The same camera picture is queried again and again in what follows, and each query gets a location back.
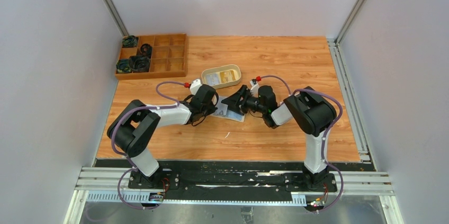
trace black mounting plate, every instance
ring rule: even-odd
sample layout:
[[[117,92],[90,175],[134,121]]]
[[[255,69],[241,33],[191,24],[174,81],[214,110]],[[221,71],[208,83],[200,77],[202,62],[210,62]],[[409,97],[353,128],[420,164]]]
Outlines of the black mounting plate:
[[[316,186],[310,186],[306,182],[303,173],[284,173],[285,190],[290,192],[316,191],[324,192],[326,184],[329,192],[337,192],[337,184],[335,182],[335,175],[328,173],[322,183]]]
[[[179,173],[173,171],[164,171],[160,173],[160,181],[156,186],[150,185],[147,179],[144,178],[142,173],[131,171],[130,180],[128,183],[128,188],[130,189],[163,189],[162,181],[163,178],[167,178],[170,181],[169,190],[177,190],[179,188]]]

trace gray floor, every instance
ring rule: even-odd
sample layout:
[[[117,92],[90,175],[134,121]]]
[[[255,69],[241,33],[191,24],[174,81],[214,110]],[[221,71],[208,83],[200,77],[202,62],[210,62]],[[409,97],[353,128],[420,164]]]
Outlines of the gray floor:
[[[363,223],[386,224],[378,196],[344,196],[331,209],[318,216],[302,207],[242,207],[236,205],[163,204],[154,210],[134,210],[119,203],[90,203],[91,219],[101,219],[119,210],[103,223],[174,224],[273,224],[273,223]],[[82,224],[92,223],[85,216]]]

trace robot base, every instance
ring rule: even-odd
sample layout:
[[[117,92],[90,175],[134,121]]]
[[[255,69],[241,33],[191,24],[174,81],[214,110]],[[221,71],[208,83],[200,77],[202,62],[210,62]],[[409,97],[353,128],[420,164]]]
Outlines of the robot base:
[[[324,169],[318,174],[284,173],[285,190],[290,192],[315,191],[324,192],[326,187],[329,192],[337,192],[335,175]]]
[[[128,183],[130,189],[163,189],[163,182],[167,186],[167,178],[170,181],[170,190],[179,188],[179,173],[173,171],[164,171],[161,167],[157,169],[150,177],[141,172],[132,171]]]

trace metal bracket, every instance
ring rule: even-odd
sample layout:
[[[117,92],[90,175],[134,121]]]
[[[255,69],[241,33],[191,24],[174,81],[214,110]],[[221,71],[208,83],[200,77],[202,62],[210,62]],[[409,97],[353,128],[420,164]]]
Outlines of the metal bracket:
[[[404,224],[396,196],[380,196],[379,198],[387,224]]]
[[[144,177],[141,172],[132,171],[129,177],[128,187],[130,189],[162,189],[162,182],[165,183],[165,186],[169,186],[169,190],[177,190],[179,188],[179,173],[172,171],[164,171],[157,175],[157,181],[155,181],[156,186],[151,184],[147,177]],[[170,181],[170,184],[167,184],[162,179],[167,178]]]
[[[320,186],[309,188],[306,181],[306,178],[303,173],[285,173],[284,175],[285,182],[285,190],[290,192],[305,192],[305,191],[313,191],[313,192],[324,192],[325,187],[323,184],[326,184],[329,192],[337,192],[337,182],[335,181],[335,176],[332,173],[326,175],[326,178],[323,180]]]

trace floor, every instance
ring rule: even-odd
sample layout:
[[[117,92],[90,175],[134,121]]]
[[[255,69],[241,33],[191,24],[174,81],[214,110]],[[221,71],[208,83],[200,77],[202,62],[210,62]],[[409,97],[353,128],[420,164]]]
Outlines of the floor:
[[[331,202],[335,197],[329,196]],[[107,218],[115,209],[115,214]],[[88,202],[80,223],[106,218],[104,223],[182,223],[182,224],[273,224],[346,223],[387,224],[378,196],[345,196],[319,215],[307,214],[303,207],[243,205],[162,204],[155,210],[136,211],[122,203]]]
[[[311,86],[335,97],[344,106],[324,37],[189,37],[188,74],[185,78],[168,80],[191,82],[199,78],[203,70],[227,64],[240,67],[242,80],[239,85],[218,89],[219,95],[229,96],[242,84],[249,85],[256,76],[273,74],[287,81],[292,90]],[[170,104],[155,92],[156,85],[162,81],[164,79],[120,81],[105,132],[134,99],[147,104]],[[288,96],[285,86],[277,79],[263,79],[259,84],[271,85],[278,101]],[[180,100],[189,95],[189,91],[179,85],[162,86],[160,90]],[[112,151],[105,132],[97,158],[119,157]],[[157,129],[149,148],[158,159],[303,161],[306,157],[304,139],[304,133],[293,119],[273,130],[263,120],[250,115],[245,117],[244,123],[207,117],[197,127],[179,125]],[[346,109],[330,133],[328,159],[360,161]]]

